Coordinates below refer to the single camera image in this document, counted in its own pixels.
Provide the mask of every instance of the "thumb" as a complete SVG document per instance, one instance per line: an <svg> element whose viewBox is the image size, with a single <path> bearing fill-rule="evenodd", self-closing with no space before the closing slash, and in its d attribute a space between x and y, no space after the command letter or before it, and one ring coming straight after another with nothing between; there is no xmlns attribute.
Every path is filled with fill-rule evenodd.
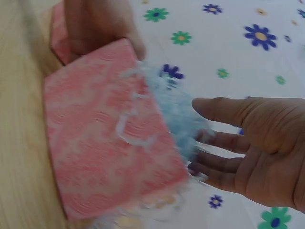
<svg viewBox="0 0 305 229"><path fill-rule="evenodd" d="M136 28L134 28L127 36L126 38L129 39L131 42L133 49L138 57L139 61L142 61L145 59L146 56L146 48L144 45L144 42L142 38L139 35L139 32L137 31Z"/></svg>

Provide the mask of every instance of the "pink gift box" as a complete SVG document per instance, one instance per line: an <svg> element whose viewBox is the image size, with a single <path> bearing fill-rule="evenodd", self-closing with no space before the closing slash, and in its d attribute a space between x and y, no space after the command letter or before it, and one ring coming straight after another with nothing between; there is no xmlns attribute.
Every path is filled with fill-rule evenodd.
<svg viewBox="0 0 305 229"><path fill-rule="evenodd" d="M136 67L127 39L113 42L50 75L44 99L53 170L69 220L92 218L171 192L188 176L155 101L142 77L120 75ZM136 90L148 98L132 100ZM123 135L122 114L136 107Z"/></svg>
<svg viewBox="0 0 305 229"><path fill-rule="evenodd" d="M63 2L56 4L52 10L51 49L64 65L71 61L71 49L68 39Z"/></svg>

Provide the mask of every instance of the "flower print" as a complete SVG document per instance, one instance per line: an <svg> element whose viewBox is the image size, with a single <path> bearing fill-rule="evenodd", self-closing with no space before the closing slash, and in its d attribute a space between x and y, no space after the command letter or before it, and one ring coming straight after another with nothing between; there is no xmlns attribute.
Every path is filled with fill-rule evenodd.
<svg viewBox="0 0 305 229"><path fill-rule="evenodd" d="M291 42L291 38L289 36L285 35L284 38L287 42Z"/></svg>
<svg viewBox="0 0 305 229"><path fill-rule="evenodd" d="M303 18L305 18L305 11L303 11L303 10L298 10L298 12L299 12L299 14L300 14Z"/></svg>
<svg viewBox="0 0 305 229"><path fill-rule="evenodd" d="M218 14L218 13L222 13L223 9L221 9L218 5L209 4L203 6L203 11L207 13Z"/></svg>
<svg viewBox="0 0 305 229"><path fill-rule="evenodd" d="M218 69L217 74L220 78L223 78L223 79L229 77L229 73L224 68Z"/></svg>
<svg viewBox="0 0 305 229"><path fill-rule="evenodd" d="M257 9L256 9L256 12L257 12L259 15L262 15L262 16L266 16L266 15L267 15L267 12L264 11L263 9L261 9L261 8L257 8Z"/></svg>
<svg viewBox="0 0 305 229"><path fill-rule="evenodd" d="M165 20L167 14L169 12L166 11L166 8L154 8L153 10L148 10L144 17L146 17L147 21L158 22L159 20Z"/></svg>
<svg viewBox="0 0 305 229"><path fill-rule="evenodd" d="M265 222L261 222L258 225L258 229L287 229L286 223L291 220L291 216L287 215L288 208L271 208L269 211L262 213L262 219Z"/></svg>
<svg viewBox="0 0 305 229"><path fill-rule="evenodd" d="M286 83L286 80L284 79L284 77L278 75L276 77L276 81L280 84L280 85L284 85Z"/></svg>
<svg viewBox="0 0 305 229"><path fill-rule="evenodd" d="M192 37L188 32L179 31L177 33L173 33L172 40L174 44L184 45L186 43L190 43L191 38Z"/></svg>
<svg viewBox="0 0 305 229"><path fill-rule="evenodd" d="M246 26L245 29L249 33L246 33L244 36L245 38L252 39L253 46L256 47L261 44L266 51L269 50L269 45L276 48L276 43L272 41L276 40L276 36L269 34L269 30L266 27L259 28L258 25L254 24L253 28Z"/></svg>
<svg viewBox="0 0 305 229"><path fill-rule="evenodd" d="M163 65L163 68L162 68L162 72L168 73L170 77L176 78L178 80L184 78L184 75L182 73L178 73L179 70L180 69L178 66L170 67L169 64Z"/></svg>
<svg viewBox="0 0 305 229"><path fill-rule="evenodd" d="M210 197L210 207L217 209L218 207L221 207L223 200L221 196L214 195L213 197Z"/></svg>

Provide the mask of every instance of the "blue flower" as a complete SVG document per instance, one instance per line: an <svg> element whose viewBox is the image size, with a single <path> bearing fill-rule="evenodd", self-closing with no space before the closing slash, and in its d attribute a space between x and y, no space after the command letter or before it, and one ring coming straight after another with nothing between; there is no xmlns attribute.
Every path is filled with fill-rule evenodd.
<svg viewBox="0 0 305 229"><path fill-rule="evenodd" d="M203 11L206 11L207 13L213 13L213 14L218 14L218 13L222 13L223 9L219 8L218 5L205 5L203 6Z"/></svg>
<svg viewBox="0 0 305 229"><path fill-rule="evenodd" d="M303 18L305 18L305 11L303 11L303 10L298 10L298 12L299 12L299 14L300 14Z"/></svg>
<svg viewBox="0 0 305 229"><path fill-rule="evenodd" d="M210 207L217 209L218 207L221 207L221 203L223 202L221 196L214 195L214 197L210 197Z"/></svg>
<svg viewBox="0 0 305 229"><path fill-rule="evenodd" d="M284 38L287 42L291 42L291 38L289 36L285 35Z"/></svg>
<svg viewBox="0 0 305 229"><path fill-rule="evenodd" d="M171 68L169 64L165 64L163 66L162 72L168 73L170 77L180 80L184 78L184 75L182 73L178 73L179 70L180 69L178 66Z"/></svg>
<svg viewBox="0 0 305 229"><path fill-rule="evenodd" d="M276 40L276 36L268 34L269 30L266 27L259 28L258 25L253 24L253 28L246 26L245 29L249 33L246 33L244 36L245 38L253 39L253 46L258 46L261 44L266 51L269 50L269 45L273 48L276 48L276 43L272 41Z"/></svg>

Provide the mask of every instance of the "finger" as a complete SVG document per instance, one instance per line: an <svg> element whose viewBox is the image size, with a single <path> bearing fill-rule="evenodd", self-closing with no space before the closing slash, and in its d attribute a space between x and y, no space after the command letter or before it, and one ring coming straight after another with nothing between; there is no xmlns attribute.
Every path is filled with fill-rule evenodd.
<svg viewBox="0 0 305 229"><path fill-rule="evenodd" d="M209 120L242 127L245 118L264 101L263 98L196 98L192 105L200 115Z"/></svg>
<svg viewBox="0 0 305 229"><path fill-rule="evenodd" d="M201 131L197 137L197 141L238 154L245 154L250 147L250 142L243 135L215 132L214 137L209 136L209 138L207 138L205 137L205 134L204 130Z"/></svg>
<svg viewBox="0 0 305 229"><path fill-rule="evenodd" d="M138 57L139 61L145 59L146 56L146 48L142 38L140 37L136 28L133 29L132 33L128 34L127 38L131 42L133 49Z"/></svg>
<svg viewBox="0 0 305 229"><path fill-rule="evenodd" d="M194 162L224 173L236 173L243 158L224 158L207 152L197 154Z"/></svg>
<svg viewBox="0 0 305 229"><path fill-rule="evenodd" d="M188 166L188 169L191 171L190 173L195 176L198 174L200 176L201 174L207 175L208 178L202 181L208 185L225 191L236 192L234 173L220 172L199 163L191 163Z"/></svg>

